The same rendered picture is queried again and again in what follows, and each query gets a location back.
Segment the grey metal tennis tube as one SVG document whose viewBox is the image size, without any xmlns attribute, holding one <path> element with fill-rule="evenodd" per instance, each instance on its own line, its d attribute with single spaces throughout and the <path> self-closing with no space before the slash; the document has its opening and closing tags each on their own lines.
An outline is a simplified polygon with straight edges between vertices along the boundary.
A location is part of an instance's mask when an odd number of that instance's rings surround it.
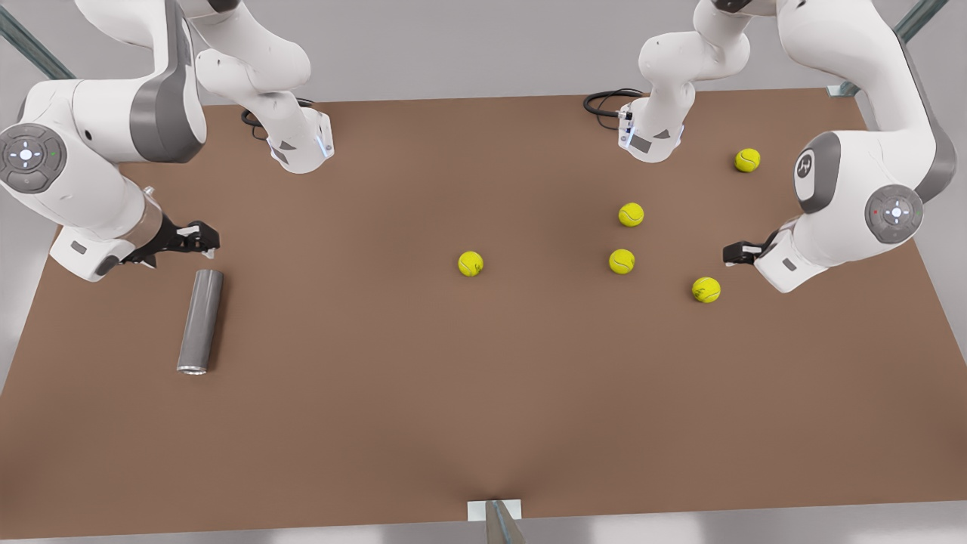
<svg viewBox="0 0 967 544">
<path fill-rule="evenodd" d="M 180 374 L 203 375 L 208 372 L 223 282 L 224 275 L 218 270 L 196 272 L 178 358 L 177 371 Z"/>
</svg>

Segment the silver frame post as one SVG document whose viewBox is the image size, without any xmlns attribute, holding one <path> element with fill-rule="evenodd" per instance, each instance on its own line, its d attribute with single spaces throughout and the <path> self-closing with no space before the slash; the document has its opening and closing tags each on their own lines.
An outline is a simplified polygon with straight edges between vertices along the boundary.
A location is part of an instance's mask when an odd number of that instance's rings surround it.
<svg viewBox="0 0 967 544">
<path fill-rule="evenodd" d="M 902 44 L 907 44 L 950 0 L 916 0 L 915 5 L 894 25 L 894 33 Z M 860 87 L 853 82 L 826 86 L 830 97 L 855 97 Z"/>
<path fill-rule="evenodd" d="M 520 499 L 467 502 L 467 518 L 485 523 L 486 544 L 527 544 L 517 524 L 522 519 Z"/>
<path fill-rule="evenodd" d="M 56 58 L 7 8 L 0 5 L 0 36 L 14 46 L 42 75 L 52 80 L 75 79 Z"/>
</svg>

